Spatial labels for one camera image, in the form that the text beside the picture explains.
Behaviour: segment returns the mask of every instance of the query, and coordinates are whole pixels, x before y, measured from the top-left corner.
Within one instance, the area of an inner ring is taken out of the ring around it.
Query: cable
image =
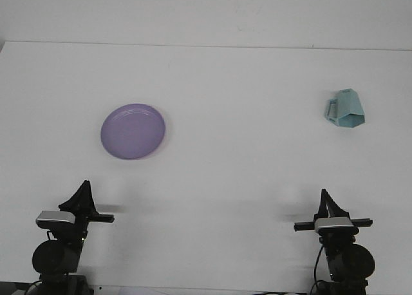
[[[264,292],[264,293],[253,294],[253,295],[269,295],[269,294],[279,294],[279,293],[276,293],[276,292]]]
[[[322,250],[323,250],[324,246],[322,245],[321,249],[319,250],[319,253],[317,254],[317,258],[316,258],[316,263],[315,263],[315,269],[314,269],[314,278],[315,278],[315,283],[312,285],[312,288],[310,289],[310,295],[313,294],[314,291],[314,286],[316,285],[316,291],[319,294],[319,287],[318,287],[318,282],[323,281],[326,282],[324,280],[318,280],[316,277],[316,272],[317,272],[317,265],[319,264],[319,259],[321,258],[321,254],[322,254]]]
[[[325,283],[327,283],[327,282],[324,281],[324,280],[317,280],[316,282],[317,282],[317,283],[319,283],[319,282],[325,282]],[[315,287],[316,282],[312,285],[312,288],[310,289],[309,295],[312,295],[312,294],[313,294],[313,291],[314,291],[314,287]]]
[[[36,283],[39,283],[39,282],[41,282],[41,280],[37,280],[37,281],[34,281],[33,283],[29,284],[29,286],[27,287],[27,289],[24,292],[24,295],[28,294],[28,290],[30,290],[30,287],[32,287],[33,285],[36,286]]]

